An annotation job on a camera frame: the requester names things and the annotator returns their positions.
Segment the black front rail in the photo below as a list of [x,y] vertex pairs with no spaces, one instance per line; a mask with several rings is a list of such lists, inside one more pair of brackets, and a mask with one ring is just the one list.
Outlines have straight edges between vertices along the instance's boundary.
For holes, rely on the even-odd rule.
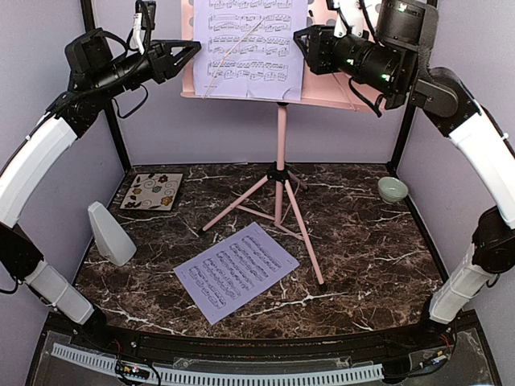
[[313,339],[204,339],[148,333],[139,335],[134,352],[163,361],[179,357],[243,361],[349,357],[359,361],[389,356],[382,339],[367,334]]

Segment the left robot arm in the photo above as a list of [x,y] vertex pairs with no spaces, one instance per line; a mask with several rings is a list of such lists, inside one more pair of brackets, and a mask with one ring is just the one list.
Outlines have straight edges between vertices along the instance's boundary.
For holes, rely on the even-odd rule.
[[97,351],[113,345],[113,332],[85,296],[47,263],[19,227],[29,198],[59,157],[81,138],[113,98],[148,80],[161,84],[176,77],[201,49],[193,40],[151,39],[142,49],[114,57],[101,28],[74,39],[65,48],[70,67],[68,88],[46,109],[36,127],[1,171],[1,262],[17,283],[25,283],[69,320]]

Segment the floral patterned tile coaster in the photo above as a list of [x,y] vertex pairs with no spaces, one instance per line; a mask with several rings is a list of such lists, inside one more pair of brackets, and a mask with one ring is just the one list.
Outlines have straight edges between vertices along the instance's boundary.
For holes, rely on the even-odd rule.
[[183,175],[176,173],[137,174],[120,208],[122,210],[170,211]]

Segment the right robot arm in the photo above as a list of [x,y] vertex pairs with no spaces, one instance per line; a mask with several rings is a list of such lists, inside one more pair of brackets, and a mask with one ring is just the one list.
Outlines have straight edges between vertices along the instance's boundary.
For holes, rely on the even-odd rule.
[[293,39],[317,75],[342,72],[349,86],[378,91],[369,107],[375,113],[403,105],[420,108],[436,129],[465,156],[494,199],[479,218],[459,267],[426,304],[424,320],[410,341],[427,349],[442,326],[490,281],[514,266],[514,151],[492,115],[450,69],[431,68],[439,13],[433,2],[384,1],[376,21],[350,23],[345,11],[368,18],[362,1],[330,1],[334,26],[311,25]]

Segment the pink folding music stand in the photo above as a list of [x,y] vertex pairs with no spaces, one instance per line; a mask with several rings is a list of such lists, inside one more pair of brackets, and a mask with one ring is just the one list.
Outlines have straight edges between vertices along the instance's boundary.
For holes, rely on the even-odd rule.
[[[335,86],[339,89],[341,96],[337,95],[336,90],[330,90],[328,84],[313,86],[310,92],[305,92],[299,101],[301,105],[318,105],[322,107],[337,108],[337,109],[351,109],[357,112],[370,112],[372,108],[368,106],[363,99],[365,97],[376,97],[377,93],[371,88],[365,88],[363,85],[356,84],[356,91],[351,90],[351,81],[349,76],[343,74],[332,75],[334,78]],[[279,101],[278,105],[278,142],[277,142],[277,160],[270,164],[266,175],[257,181],[251,188],[240,195],[230,205],[228,205],[221,213],[215,216],[212,220],[201,227],[197,233],[201,236],[206,233],[211,227],[227,216],[231,211],[240,209],[255,216],[260,216],[266,220],[274,223],[274,226],[285,232],[289,236],[293,236],[303,241],[307,247],[309,257],[315,275],[319,283],[319,289],[325,291],[327,285],[323,279],[322,271],[319,267],[319,262],[315,256],[310,237],[308,235],[307,227],[302,217],[299,205],[295,197],[294,190],[291,186],[292,182],[297,183],[297,187],[307,190],[307,184],[291,173],[286,165],[286,127],[287,127],[287,106],[288,101]],[[243,205],[253,193],[264,186],[268,182],[275,183],[275,201],[274,201],[274,214],[271,216],[267,213],[253,210]],[[282,223],[286,219],[288,210],[283,207],[283,195],[287,194],[290,204],[288,209],[292,210],[300,228],[300,233],[293,232],[285,228]]]

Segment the pale green ceramic bowl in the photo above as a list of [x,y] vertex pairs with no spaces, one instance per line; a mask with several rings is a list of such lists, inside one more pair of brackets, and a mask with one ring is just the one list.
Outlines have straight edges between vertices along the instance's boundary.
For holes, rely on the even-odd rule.
[[386,203],[399,203],[409,194],[407,185],[394,177],[380,178],[377,186],[381,199]]

